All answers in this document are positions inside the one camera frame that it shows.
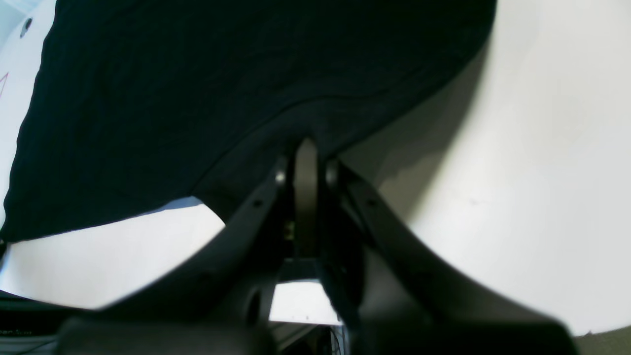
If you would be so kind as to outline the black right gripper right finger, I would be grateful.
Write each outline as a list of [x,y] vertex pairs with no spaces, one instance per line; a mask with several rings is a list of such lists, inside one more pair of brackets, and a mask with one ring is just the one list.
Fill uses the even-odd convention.
[[324,165],[325,292],[352,355],[575,355],[565,326],[474,281],[423,244],[376,189]]

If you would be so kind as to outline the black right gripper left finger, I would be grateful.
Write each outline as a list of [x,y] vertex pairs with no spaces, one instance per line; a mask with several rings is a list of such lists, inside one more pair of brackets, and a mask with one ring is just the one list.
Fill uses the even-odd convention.
[[222,231],[131,296],[70,319],[59,355],[276,355],[268,328],[284,261],[291,160],[280,157]]

